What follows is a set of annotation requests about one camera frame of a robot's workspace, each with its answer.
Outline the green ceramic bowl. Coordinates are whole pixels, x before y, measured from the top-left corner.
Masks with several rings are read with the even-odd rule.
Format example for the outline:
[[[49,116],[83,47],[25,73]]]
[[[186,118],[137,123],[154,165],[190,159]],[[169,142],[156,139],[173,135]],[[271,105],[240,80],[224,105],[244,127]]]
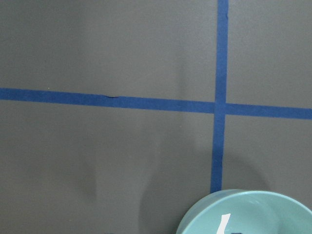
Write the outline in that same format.
[[[182,218],[178,234],[310,234],[312,212],[288,196],[223,190],[205,196]]]

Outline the brown paper table cover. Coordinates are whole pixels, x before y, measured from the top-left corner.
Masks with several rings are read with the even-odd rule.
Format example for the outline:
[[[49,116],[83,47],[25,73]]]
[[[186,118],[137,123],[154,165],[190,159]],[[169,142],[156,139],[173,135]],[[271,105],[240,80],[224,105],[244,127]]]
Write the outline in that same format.
[[[311,1],[1,1],[1,233],[173,234],[220,189],[312,205]]]

